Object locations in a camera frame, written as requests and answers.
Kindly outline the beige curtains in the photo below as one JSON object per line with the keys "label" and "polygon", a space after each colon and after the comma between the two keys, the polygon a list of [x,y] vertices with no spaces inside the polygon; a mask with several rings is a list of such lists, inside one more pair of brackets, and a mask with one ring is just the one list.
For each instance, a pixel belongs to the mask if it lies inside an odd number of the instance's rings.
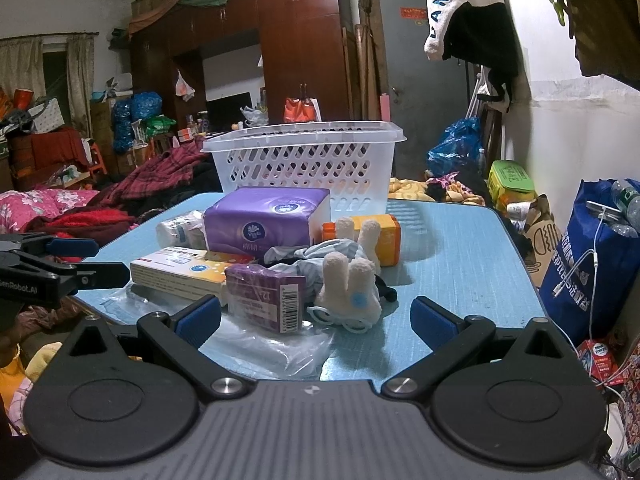
{"label": "beige curtains", "polygon": [[[94,35],[75,32],[66,39],[67,99],[70,125],[92,136],[90,98],[94,79]],[[43,68],[44,37],[24,36],[1,40],[1,89],[13,96],[17,89],[46,96]]]}

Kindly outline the purple tissue pack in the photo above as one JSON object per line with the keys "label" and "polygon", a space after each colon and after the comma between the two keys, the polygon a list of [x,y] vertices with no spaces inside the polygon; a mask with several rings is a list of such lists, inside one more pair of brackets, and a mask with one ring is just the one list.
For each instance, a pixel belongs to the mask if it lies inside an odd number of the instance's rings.
{"label": "purple tissue pack", "polygon": [[238,188],[206,209],[207,248],[260,258],[273,247],[308,247],[331,221],[326,188]]}

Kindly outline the white black hanging hoodie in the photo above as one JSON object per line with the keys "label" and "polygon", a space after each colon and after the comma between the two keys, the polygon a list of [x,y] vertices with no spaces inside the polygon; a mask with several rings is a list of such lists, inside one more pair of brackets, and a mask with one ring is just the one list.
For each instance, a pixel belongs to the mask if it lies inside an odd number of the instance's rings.
{"label": "white black hanging hoodie", "polygon": [[426,57],[480,66],[477,97],[506,112],[518,78],[518,45],[506,0],[426,0],[426,10]]}

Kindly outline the grey metal door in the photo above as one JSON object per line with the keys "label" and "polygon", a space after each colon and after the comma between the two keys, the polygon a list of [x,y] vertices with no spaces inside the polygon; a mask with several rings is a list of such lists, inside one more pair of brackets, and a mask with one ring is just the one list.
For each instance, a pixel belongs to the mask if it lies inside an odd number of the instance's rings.
{"label": "grey metal door", "polygon": [[384,38],[390,118],[404,132],[394,173],[421,180],[427,152],[444,130],[464,117],[469,81],[465,62],[431,61],[424,44],[431,32],[426,0],[378,0]]}

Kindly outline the dark red wooden wardrobe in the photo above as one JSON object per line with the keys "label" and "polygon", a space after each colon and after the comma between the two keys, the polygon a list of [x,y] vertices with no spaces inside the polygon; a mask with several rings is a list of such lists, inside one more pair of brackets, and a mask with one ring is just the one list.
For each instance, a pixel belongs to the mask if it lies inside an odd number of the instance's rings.
{"label": "dark red wooden wardrobe", "polygon": [[228,0],[222,6],[178,3],[129,44],[134,90],[154,91],[180,126],[206,107],[204,61],[257,44],[262,51],[270,122],[286,99],[305,90],[325,120],[355,114],[356,63],[349,0]]}

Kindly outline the light blue cloth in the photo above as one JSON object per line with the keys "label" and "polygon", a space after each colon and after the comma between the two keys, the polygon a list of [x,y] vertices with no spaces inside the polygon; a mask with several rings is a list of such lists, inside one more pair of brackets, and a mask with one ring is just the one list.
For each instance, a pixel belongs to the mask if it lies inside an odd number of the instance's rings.
{"label": "light blue cloth", "polygon": [[305,304],[313,304],[323,286],[323,259],[331,252],[339,252],[346,256],[348,261],[367,258],[357,242],[341,238],[326,240],[310,247],[273,247],[258,260],[258,263],[276,272],[303,276],[306,280]]}

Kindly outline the orange white hanging bag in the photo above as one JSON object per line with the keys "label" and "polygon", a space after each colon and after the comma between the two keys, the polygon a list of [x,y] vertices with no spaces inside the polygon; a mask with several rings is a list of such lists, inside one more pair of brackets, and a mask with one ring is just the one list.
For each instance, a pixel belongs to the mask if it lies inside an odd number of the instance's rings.
{"label": "orange white hanging bag", "polygon": [[306,82],[299,85],[299,96],[287,98],[284,103],[283,121],[286,124],[298,122],[320,122],[321,112],[316,98],[308,96]]}

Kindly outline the orange yellow tissue pack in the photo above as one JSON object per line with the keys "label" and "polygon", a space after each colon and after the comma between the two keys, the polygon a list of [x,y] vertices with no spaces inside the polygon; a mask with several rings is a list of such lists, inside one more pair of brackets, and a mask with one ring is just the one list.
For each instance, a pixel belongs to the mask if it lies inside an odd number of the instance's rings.
{"label": "orange yellow tissue pack", "polygon": [[401,227],[391,214],[343,217],[322,226],[321,239],[347,237],[381,268],[396,266],[400,259]]}

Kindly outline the pink floral bedding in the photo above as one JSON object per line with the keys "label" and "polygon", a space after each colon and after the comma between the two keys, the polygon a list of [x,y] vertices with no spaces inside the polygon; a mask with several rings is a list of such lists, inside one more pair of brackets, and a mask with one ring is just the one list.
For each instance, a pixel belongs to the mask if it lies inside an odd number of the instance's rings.
{"label": "pink floral bedding", "polygon": [[98,192],[42,188],[28,192],[6,191],[0,198],[0,231],[20,232],[37,217],[56,218],[76,207],[86,206]]}

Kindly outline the green yellow box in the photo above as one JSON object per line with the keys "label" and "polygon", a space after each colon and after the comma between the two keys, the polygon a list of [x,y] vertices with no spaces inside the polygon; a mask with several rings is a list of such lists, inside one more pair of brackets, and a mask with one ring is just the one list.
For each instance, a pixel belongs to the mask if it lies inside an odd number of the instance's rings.
{"label": "green yellow box", "polygon": [[532,202],[537,193],[525,169],[513,160],[495,160],[489,170],[488,190],[498,211],[510,204]]}

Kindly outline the clear plastic bag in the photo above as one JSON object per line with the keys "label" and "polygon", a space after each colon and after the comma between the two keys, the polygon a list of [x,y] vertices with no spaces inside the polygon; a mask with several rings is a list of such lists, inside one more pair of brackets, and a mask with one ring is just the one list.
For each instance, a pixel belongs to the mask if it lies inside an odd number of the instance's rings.
{"label": "clear plastic bag", "polygon": [[[85,293],[85,302],[110,320],[132,325],[142,315],[175,314],[189,301],[132,283],[120,289]],[[294,334],[278,335],[225,313],[218,330],[200,351],[236,374],[254,379],[317,380],[331,354],[335,330],[309,321]]]}

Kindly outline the white orange box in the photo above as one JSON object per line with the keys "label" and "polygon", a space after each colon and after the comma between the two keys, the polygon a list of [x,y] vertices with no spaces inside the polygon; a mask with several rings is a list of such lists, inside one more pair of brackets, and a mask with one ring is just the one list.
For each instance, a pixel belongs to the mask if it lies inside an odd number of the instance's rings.
{"label": "white orange box", "polygon": [[130,274],[136,285],[189,300],[214,295],[224,307],[227,304],[226,269],[254,261],[251,256],[166,247],[132,260]]}

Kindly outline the blue plastic bag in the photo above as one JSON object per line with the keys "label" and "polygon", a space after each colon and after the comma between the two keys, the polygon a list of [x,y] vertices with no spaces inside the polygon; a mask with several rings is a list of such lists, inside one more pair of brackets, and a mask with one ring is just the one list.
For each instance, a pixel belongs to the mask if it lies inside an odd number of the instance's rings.
{"label": "blue plastic bag", "polygon": [[448,126],[426,155],[427,170],[434,177],[462,169],[478,170],[484,148],[480,118],[463,118]]}

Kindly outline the small purple box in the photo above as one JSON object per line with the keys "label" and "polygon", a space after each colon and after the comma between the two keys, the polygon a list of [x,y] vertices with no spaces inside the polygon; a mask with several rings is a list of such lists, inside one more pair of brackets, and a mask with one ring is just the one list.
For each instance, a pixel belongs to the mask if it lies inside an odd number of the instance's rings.
{"label": "small purple box", "polygon": [[306,278],[271,271],[256,263],[224,270],[228,312],[276,334],[302,327]]}

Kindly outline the white plastic basket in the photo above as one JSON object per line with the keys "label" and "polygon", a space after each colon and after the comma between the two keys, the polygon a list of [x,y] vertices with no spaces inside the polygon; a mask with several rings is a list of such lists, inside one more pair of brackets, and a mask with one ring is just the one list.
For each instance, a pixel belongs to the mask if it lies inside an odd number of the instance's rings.
{"label": "white plastic basket", "polygon": [[275,186],[326,188],[334,219],[386,211],[395,148],[405,142],[392,122],[343,120],[252,127],[211,136],[222,190]]}

